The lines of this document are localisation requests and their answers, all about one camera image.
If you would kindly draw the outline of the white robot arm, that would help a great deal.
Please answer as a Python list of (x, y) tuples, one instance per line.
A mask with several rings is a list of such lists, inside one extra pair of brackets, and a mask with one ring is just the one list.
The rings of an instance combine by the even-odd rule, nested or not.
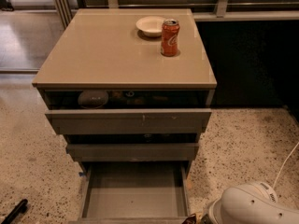
[(256, 181), (226, 189), (200, 224), (299, 224), (299, 211), (279, 204), (274, 189)]

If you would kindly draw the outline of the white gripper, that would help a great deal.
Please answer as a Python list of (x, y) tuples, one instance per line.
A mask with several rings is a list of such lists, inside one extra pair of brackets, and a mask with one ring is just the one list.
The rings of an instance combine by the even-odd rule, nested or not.
[(227, 212), (222, 198), (209, 203), (203, 211), (200, 224), (227, 224)]

